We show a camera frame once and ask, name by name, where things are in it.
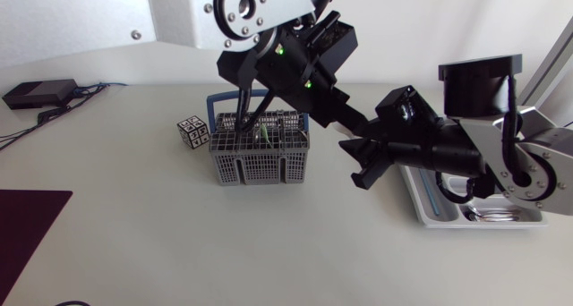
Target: dishwasher cutlery basket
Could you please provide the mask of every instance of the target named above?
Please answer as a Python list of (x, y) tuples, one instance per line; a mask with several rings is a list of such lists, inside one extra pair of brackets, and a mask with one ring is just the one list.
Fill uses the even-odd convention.
[[(253, 97), (266, 94), (267, 90), (252, 92)], [(207, 97), (210, 154), (221, 185), (237, 185), (241, 181), (247, 185), (302, 183), (310, 147), (308, 115), (297, 111), (266, 111), (250, 132), (237, 139), (236, 113), (215, 117), (214, 103), (238, 95), (238, 91), (229, 91)]]

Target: cable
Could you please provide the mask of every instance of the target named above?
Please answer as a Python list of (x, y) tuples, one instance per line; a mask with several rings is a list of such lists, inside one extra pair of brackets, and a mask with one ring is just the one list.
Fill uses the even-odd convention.
[(267, 93), (267, 96), (265, 96), (265, 98), (261, 101), (261, 103), (259, 104), (257, 109), (254, 111), (254, 113), (252, 113), (252, 115), (249, 117), (249, 121), (244, 123), (244, 114), (246, 114), (246, 110), (248, 109), (248, 107), (244, 108), (244, 104), (249, 104), (249, 99), (241, 100), (241, 94), (242, 93), (243, 93), (243, 95), (245, 95), (247, 92), (241, 92), (241, 90), (239, 90), (239, 104), (237, 105), (237, 113), (236, 113), (236, 119), (235, 119), (235, 131), (237, 133), (237, 135), (236, 135), (237, 137), (243, 132), (249, 132), (254, 127), (254, 125), (259, 120), (259, 117), (261, 116), (261, 114), (265, 110), (267, 110), (270, 103), (272, 102), (272, 99), (274, 99), (274, 97), (275, 97), (275, 93), (272, 92), (272, 90), (269, 90), (269, 92)]
[(519, 168), (519, 161), (516, 148), (516, 135), (517, 135), (517, 102), (516, 102), (516, 87), (515, 79), (509, 76), (509, 111), (506, 113), (503, 120), (502, 131), (502, 155), (503, 162), (508, 170), (513, 175), (513, 181), (519, 186), (528, 185), (528, 175)]
[(61, 302), (56, 306), (90, 306), (90, 305), (86, 302), (71, 301), (71, 302)]
[(43, 121), (40, 123), (38, 122), (37, 125), (30, 127), (29, 129), (25, 129), (23, 131), (19, 131), (19, 132), (15, 132), (13, 134), (10, 135), (5, 135), (5, 136), (0, 136), (0, 138), (4, 139), (4, 140), (0, 140), (0, 144), (3, 142), (6, 142), (4, 145), (0, 146), (0, 151), (2, 151), (3, 149), (6, 149), (8, 146), (14, 144), (17, 140), (19, 140), (20, 138), (28, 135), (31, 132), (36, 131), (38, 128), (44, 126), (45, 124), (73, 111), (75, 108), (85, 104), (88, 100), (90, 100), (92, 97), (96, 96), (99, 92), (101, 92), (102, 90), (104, 90), (105, 88), (111, 86), (111, 85), (119, 85), (119, 86), (127, 86), (126, 84), (123, 83), (98, 83), (92, 86), (88, 86), (88, 87), (79, 87), (77, 88), (73, 93), (76, 97), (78, 98), (83, 98), (82, 101), (80, 101), (79, 103), (73, 105), (73, 106), (68, 106), (67, 110), (65, 110), (64, 112), (62, 112), (61, 114), (57, 114), (57, 115), (53, 115), (53, 116), (48, 116), (45, 117), (43, 119)]
[(470, 200), (474, 198), (474, 179), (468, 179), (466, 183), (466, 196), (462, 197), (457, 195), (456, 193), (448, 190), (444, 186), (444, 180), (441, 178), (441, 172), (436, 172), (436, 185), (438, 185), (438, 189), (440, 190), (441, 194), (448, 199), (450, 202), (456, 204), (466, 204)]
[(19, 134), (19, 133), (21, 133), (21, 132), (26, 132), (26, 131), (27, 131), (27, 130), (23, 130), (23, 131), (15, 132), (15, 133), (10, 134), (10, 135), (0, 136), (0, 138), (12, 137), (12, 136), (17, 135), (17, 134)]

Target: black box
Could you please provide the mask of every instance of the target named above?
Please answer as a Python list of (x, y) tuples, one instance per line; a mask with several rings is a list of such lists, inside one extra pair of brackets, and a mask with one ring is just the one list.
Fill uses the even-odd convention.
[(10, 109), (41, 108), (46, 105), (66, 106), (78, 88), (74, 80), (24, 82), (2, 99)]

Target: tabletop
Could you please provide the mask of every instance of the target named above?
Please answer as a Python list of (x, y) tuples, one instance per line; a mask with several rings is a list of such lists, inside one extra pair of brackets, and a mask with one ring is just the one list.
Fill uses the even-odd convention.
[[(368, 117), (394, 87), (340, 86)], [(74, 193), (5, 305), (570, 304), (573, 218), (423, 228), (396, 166), (354, 187), (332, 127), (311, 123), (304, 183), (220, 186), (207, 146), (175, 124), (206, 122), (205, 98), (231, 89), (113, 87), (1, 151), (0, 188)], [(0, 106), (0, 134), (37, 113)]]

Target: silver tray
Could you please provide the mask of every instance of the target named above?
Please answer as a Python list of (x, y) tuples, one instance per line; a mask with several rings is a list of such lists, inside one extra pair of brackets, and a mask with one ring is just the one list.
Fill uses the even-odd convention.
[[(436, 185), (433, 171), (401, 166), (400, 171), (406, 181), (415, 212), (420, 222), (428, 228), (480, 228), (480, 229), (524, 229), (547, 226), (547, 220), (541, 211), (521, 208), (494, 194), (486, 200), (473, 199), (471, 204), (478, 210), (505, 208), (519, 211), (518, 221), (477, 222), (470, 220), (468, 206), (450, 202), (441, 195)], [(463, 193), (466, 178), (444, 175), (444, 183), (453, 192)]]

